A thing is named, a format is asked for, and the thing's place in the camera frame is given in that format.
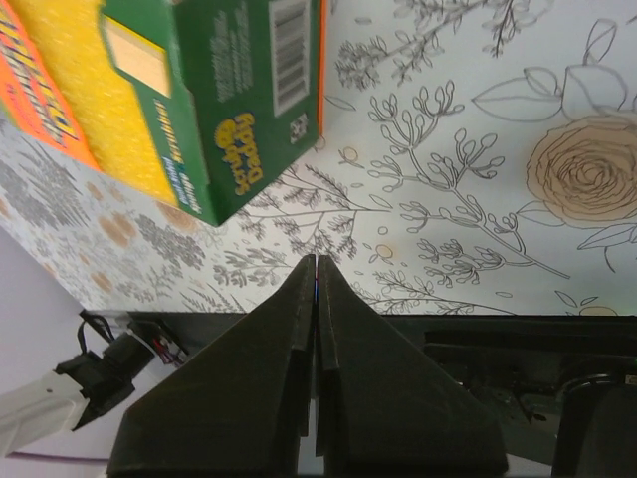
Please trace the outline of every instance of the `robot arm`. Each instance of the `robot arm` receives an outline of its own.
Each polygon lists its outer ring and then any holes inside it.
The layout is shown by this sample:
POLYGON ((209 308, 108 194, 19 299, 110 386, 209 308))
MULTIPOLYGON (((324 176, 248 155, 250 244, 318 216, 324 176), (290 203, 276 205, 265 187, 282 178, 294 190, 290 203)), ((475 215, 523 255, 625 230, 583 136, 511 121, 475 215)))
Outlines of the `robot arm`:
POLYGON ((108 413, 134 392, 132 380, 153 358, 147 345, 122 334, 102 358, 85 352, 39 380, 0 395, 0 458, 108 413))
POLYGON ((0 395, 0 457, 45 436, 74 429, 88 405, 82 386, 54 371, 0 395))

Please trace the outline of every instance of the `wire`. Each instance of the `wire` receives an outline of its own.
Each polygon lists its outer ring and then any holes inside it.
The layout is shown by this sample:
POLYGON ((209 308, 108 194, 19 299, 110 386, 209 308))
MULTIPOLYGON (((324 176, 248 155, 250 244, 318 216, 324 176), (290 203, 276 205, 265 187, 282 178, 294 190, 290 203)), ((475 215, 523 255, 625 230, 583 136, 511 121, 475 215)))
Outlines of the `wire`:
POLYGON ((80 350, 82 351, 82 354, 86 354, 89 351, 87 348, 87 338, 84 332, 86 324, 89 324, 93 330, 95 330, 108 343, 115 340, 115 336, 112 334, 110 325, 104 317, 89 314, 87 311, 82 311, 80 313, 80 317, 82 318, 82 323, 78 327, 78 342, 80 343, 80 350))
POLYGON ((40 453, 24 453, 21 451, 14 451, 13 453, 10 453, 9 455, 7 455, 7 458, 13 458, 14 460, 40 461, 44 463, 60 463, 67 465, 108 465, 108 460, 104 458, 81 458, 77 456, 42 455, 40 453))

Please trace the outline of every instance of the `botanical line drawing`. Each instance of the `botanical line drawing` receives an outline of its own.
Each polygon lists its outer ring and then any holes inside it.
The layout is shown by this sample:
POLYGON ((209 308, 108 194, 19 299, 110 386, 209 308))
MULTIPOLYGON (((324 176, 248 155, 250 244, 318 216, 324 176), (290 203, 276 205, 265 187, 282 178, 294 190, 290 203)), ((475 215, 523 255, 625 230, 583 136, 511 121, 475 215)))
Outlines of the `botanical line drawing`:
POLYGON ((347 88, 361 91, 380 83, 377 69, 392 60, 392 78, 398 86, 412 80, 413 72, 421 73, 423 66, 433 67, 432 58, 442 55, 440 35, 450 30, 458 33, 465 16, 481 9, 492 10, 492 18, 483 27, 492 33, 493 43, 483 51, 499 57, 506 44, 522 29, 533 25, 552 6, 553 0, 395 0, 396 18, 414 19, 414 32, 395 32, 398 45, 390 48, 384 38, 376 36, 368 43, 345 42, 340 46, 335 67, 340 82, 347 88), (541 4, 537 11, 531 5, 541 4))
POLYGON ((374 272, 373 276, 376 283, 382 286, 379 293, 369 292, 359 283, 352 284, 352 288, 367 305, 381 314, 408 314, 416 307, 429 306, 430 309, 419 312, 455 316, 473 314, 478 309, 479 313, 512 315, 511 312, 498 308, 442 298, 436 295, 431 281, 425 282, 414 276, 411 282, 402 271, 374 272))
POLYGON ((7 202, 33 226, 48 225, 56 230, 64 226, 87 226, 88 216, 81 206, 82 194, 75 185, 75 178, 41 145, 33 145, 24 138, 22 141, 30 151, 18 150, 17 154, 24 158, 20 169, 27 173, 28 182, 0 161, 0 187, 7 192, 7 202))
POLYGON ((337 107, 340 110, 344 110, 346 112, 355 112, 356 107, 346 100, 338 97, 332 97, 330 95, 325 95, 325 100, 330 103, 333 107, 337 107))
MULTIPOLYGON (((493 157, 486 163, 482 160, 496 144, 496 134, 486 134, 478 140, 473 140, 468 138, 467 131, 462 128, 454 136, 455 158, 443 157, 435 152, 430 154, 430 161, 424 161, 417 156, 418 147, 433 132, 439 119, 462 110, 452 107, 453 93, 454 85, 449 82, 445 89, 436 89, 432 102, 428 90, 423 87, 420 95, 413 99, 416 115, 410 110, 401 113, 393 95, 388 101, 382 102, 382 106, 376 98, 372 98, 372 111, 369 113, 371 119, 380 124, 382 136, 390 143, 390 152, 396 157, 406 157, 404 162, 413 172, 406 173, 403 170, 405 165, 399 164, 394 157, 385 156, 384 161, 371 162, 372 166, 380 171, 372 170, 368 174, 375 178, 391 178, 394 184, 385 186, 385 191, 398 189, 408 180, 451 195, 457 200, 453 212, 446 207, 439 207, 437 212, 431 212, 430 207, 418 201, 401 203, 400 207, 404 211, 401 217, 416 224, 409 227, 408 232, 420 233, 432 221, 446 221, 460 227, 478 229, 505 248, 509 254, 517 257, 516 261, 506 261, 504 264, 515 267, 537 266, 569 279, 566 274, 529 255, 525 240, 519 231, 516 214, 512 212, 498 219, 495 214, 486 211, 475 196, 461 191, 460 186, 468 177, 491 180, 497 176, 498 168, 505 163, 502 156, 493 157), (437 104, 433 111, 430 109, 433 108, 432 103, 437 104)), ((495 261, 496 258, 497 255, 494 253, 492 260, 495 261)))
POLYGON ((591 305, 597 302, 599 297, 587 297, 581 301, 576 301, 565 292, 555 291, 555 294, 571 309, 578 311, 578 314, 574 314, 572 311, 566 311, 568 316, 617 316, 617 313, 609 307, 591 305))
POLYGON ((206 255, 192 237, 177 233, 172 226, 162 228, 143 214, 135 222, 144 240, 166 261, 181 267, 181 260, 186 266, 201 270, 206 255))
POLYGON ((240 212, 241 230, 262 240, 266 234, 264 222, 272 221, 287 236, 295 254, 325 254, 335 262, 340 262, 342 255, 352 259, 358 251, 353 237, 357 218, 361 214, 387 213, 392 205, 370 194, 376 207, 365 206, 354 201, 349 188, 329 174, 310 164, 305 164, 304 170, 302 175, 298 167, 291 167, 240 212), (301 205, 305 210, 287 212, 286 204, 301 205), (252 212, 254 209, 264 212, 252 212))
POLYGON ((599 19, 592 26, 582 61, 566 67, 564 80, 543 67, 525 68, 522 77, 498 83, 473 98, 487 115, 535 122, 563 113, 570 120, 606 115, 622 108, 628 96, 624 79, 600 65, 615 41, 617 24, 599 19))
POLYGON ((425 273, 437 279, 439 286, 445 286, 447 289, 453 288, 454 282, 480 284, 480 274, 487 271, 496 271, 507 266, 527 266, 527 263, 509 261, 502 254, 487 247, 474 246, 477 254, 469 254, 456 239, 434 246, 428 240, 421 238, 417 246, 422 251, 418 257, 436 266, 425 266, 425 273))
POLYGON ((281 272, 292 269, 284 253, 266 248, 247 248, 245 254, 225 251, 225 256, 225 266, 213 267, 214 279, 220 286, 277 286, 282 281, 281 272))
POLYGON ((356 25, 371 25, 372 23, 374 23, 371 18, 369 17, 356 17, 354 19, 354 22, 356 23, 356 25))
POLYGON ((227 294, 222 294, 214 286, 206 284, 206 287, 212 291, 212 294, 189 287, 192 295, 186 296, 181 293, 183 298, 182 304, 188 308, 190 312, 219 312, 223 311, 226 314, 245 313, 245 308, 237 301, 235 296, 230 294, 232 302, 226 299, 227 294))
POLYGON ((118 284, 116 288, 125 296, 147 304, 162 297, 171 298, 177 280, 182 278, 183 274, 179 267, 174 264, 162 264, 159 271, 150 266, 145 278, 141 281, 125 281, 118 284))
POLYGON ((373 264, 376 261, 382 261, 385 264, 389 264, 393 266, 394 263, 391 261, 394 257, 394 251, 386 244, 378 244, 376 247, 371 247, 367 243, 363 243, 365 249, 369 249, 373 251, 373 254, 369 256, 369 264, 373 264))
POLYGON ((356 151, 353 147, 344 147, 338 153, 342 159, 342 161, 339 161, 338 164, 348 164, 358 169, 365 168, 365 166, 358 164, 358 151, 356 151))

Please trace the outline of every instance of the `leaf drawing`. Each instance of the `leaf drawing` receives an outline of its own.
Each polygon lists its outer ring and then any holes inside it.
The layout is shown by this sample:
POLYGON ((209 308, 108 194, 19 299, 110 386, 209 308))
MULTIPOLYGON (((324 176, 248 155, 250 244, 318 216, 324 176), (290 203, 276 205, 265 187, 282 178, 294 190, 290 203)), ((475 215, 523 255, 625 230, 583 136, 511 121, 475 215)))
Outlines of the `leaf drawing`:
POLYGON ((339 108, 340 110, 344 110, 346 112, 355 112, 356 107, 339 97, 332 97, 330 95, 325 95, 325 100, 330 103, 332 106, 339 108))
POLYGON ((369 194, 369 198, 372 201, 374 201, 380 207, 385 207, 387 209, 393 209, 393 206, 391 204, 389 204, 386 200, 384 200, 380 196, 377 196, 376 194, 369 194))
POLYGON ((565 292, 560 292, 560 291, 555 291, 555 293, 557 294, 559 299, 565 304, 567 304, 569 307, 577 308, 577 303, 568 294, 566 294, 565 292))
POLYGON ((550 84, 541 83, 539 75, 513 78, 490 87, 473 102, 486 114, 501 120, 520 122, 543 121, 561 110, 561 97, 549 92, 550 84))
POLYGON ((542 67, 524 69, 525 78, 531 88, 542 96, 559 96, 560 89, 554 72, 542 67))
POLYGON ((581 301, 579 303, 579 306, 580 307, 587 306, 588 304, 592 304, 593 302, 595 302, 597 299, 599 299, 599 297, 588 297, 588 298, 584 299, 583 301, 581 301))
POLYGON ((565 223, 546 208, 543 201, 533 201, 518 211, 518 215, 527 221, 532 221, 542 226, 559 227, 565 223))
POLYGON ((615 22, 605 18, 597 20, 588 34, 582 65, 596 65, 601 62, 612 47, 616 34, 615 22))
POLYGON ((614 70, 601 65, 566 68, 562 111, 570 120, 603 115, 605 108, 619 110, 626 102, 628 86, 614 70))
POLYGON ((560 112, 570 120, 581 120, 619 111, 628 86, 615 70, 599 65, 612 47, 616 31, 615 22, 595 22, 582 63, 565 68, 562 88, 551 70, 528 67, 523 77, 500 82, 477 95, 474 104, 491 117, 518 122, 548 120, 560 112))
POLYGON ((606 248, 630 242, 636 224, 615 224, 593 234, 579 246, 578 250, 606 248))

